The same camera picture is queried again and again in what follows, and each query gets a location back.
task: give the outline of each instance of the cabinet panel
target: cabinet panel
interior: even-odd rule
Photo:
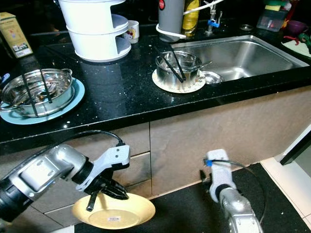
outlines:
[[[128,145],[130,145],[131,155],[146,152],[150,150],[149,145],[149,123],[126,127],[113,131]],[[67,144],[73,146],[76,150],[83,153],[90,158],[90,161],[97,159],[109,147],[114,147],[117,140],[106,135],[96,134],[88,137],[78,138],[68,142]],[[24,161],[33,153],[39,151],[41,148],[25,150],[17,153],[12,153],[0,157],[0,177],[6,175],[11,169]],[[127,175],[120,175],[120,179],[126,182],[126,185],[139,183],[143,180],[150,179],[150,156],[146,156],[147,160],[142,159],[142,166],[148,167],[149,171],[144,172],[139,168],[139,164],[134,160],[131,166],[135,167],[138,172],[130,172],[126,170],[128,176],[134,177],[126,178]],[[75,203],[79,198],[84,197],[86,194],[75,190],[76,184],[71,181],[59,180],[51,187],[47,193],[39,198],[32,206],[42,213],[58,209],[70,204]]]
[[[276,156],[310,124],[311,87],[150,123],[153,195],[198,181],[205,154],[243,164]]]
[[[151,196],[151,180],[143,181],[126,188],[129,193],[134,193],[142,197]],[[48,217],[61,224],[63,227],[75,225],[80,222],[71,212],[73,205],[45,213]]]
[[[130,166],[113,173],[113,179],[123,186],[130,186],[151,179],[150,153],[131,157]]]
[[[7,233],[49,233],[62,228],[60,224],[40,213],[32,207],[28,207],[7,228]]]
[[[130,186],[151,178],[150,153],[133,156],[130,166],[114,172],[113,178],[124,186]],[[87,194],[78,192],[72,181],[59,180],[49,191],[43,194],[32,206],[42,213],[74,204]]]
[[[45,213],[45,215],[58,222],[63,227],[75,225],[81,221],[72,214],[72,207],[73,205],[69,205],[57,210],[52,210]]]
[[[130,146],[131,156],[150,151],[149,123],[134,125],[112,131]],[[118,141],[104,134],[95,134],[81,137],[67,144],[74,147],[79,152],[85,154],[90,160],[95,160],[108,148],[115,147]]]

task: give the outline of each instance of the kitchen counter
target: kitchen counter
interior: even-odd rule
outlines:
[[[282,47],[280,33],[231,30],[207,38],[203,31],[198,30],[193,40],[253,34],[311,64],[311,59]],[[33,36],[35,39],[65,55],[59,57],[58,53],[41,45],[33,55],[19,61],[11,76],[20,75],[22,70],[29,72],[38,68],[70,68],[73,77],[83,83],[86,92],[72,110],[46,122],[16,125],[1,119],[0,155],[48,145],[86,130],[114,130],[311,84],[311,67],[302,67],[205,85],[188,94],[166,92],[159,89],[151,78],[156,69],[157,53],[154,46],[161,51],[168,50],[168,45],[158,39],[154,26],[142,26],[139,42],[132,45],[130,53],[110,63],[97,64],[80,59],[74,54],[67,33]]]

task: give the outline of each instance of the sponge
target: sponge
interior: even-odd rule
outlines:
[[[266,5],[265,9],[271,10],[271,11],[279,11],[281,6],[271,6],[271,5]]]

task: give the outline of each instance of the stainless steel bowl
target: stainless steel bowl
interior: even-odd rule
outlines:
[[[61,110],[69,104],[74,96],[71,69],[42,69],[41,71],[47,90],[40,70],[24,74],[30,96],[23,77],[18,76],[4,87],[1,99],[8,106],[3,107],[3,103],[1,103],[0,111],[16,111],[25,117],[44,117]]]
[[[162,53],[164,58],[171,64],[174,70],[182,78],[180,70],[178,68],[175,57],[171,51]],[[184,90],[192,87],[198,81],[198,68],[193,69],[194,66],[200,65],[201,60],[188,52],[175,51],[176,57],[180,66],[186,76],[186,80],[180,82],[178,78],[175,77],[169,66],[165,63],[162,56],[158,56],[155,59],[156,63],[156,74],[159,82],[162,85],[165,85],[169,89],[173,90]]]
[[[222,76],[212,71],[201,71],[200,70],[199,76],[205,79],[206,84],[221,83],[224,81]]]

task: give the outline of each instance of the white dish rack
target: white dish rack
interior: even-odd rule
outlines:
[[[131,44],[118,37],[128,20],[111,14],[110,7],[125,0],[59,0],[75,53],[91,62],[110,62],[126,56]]]

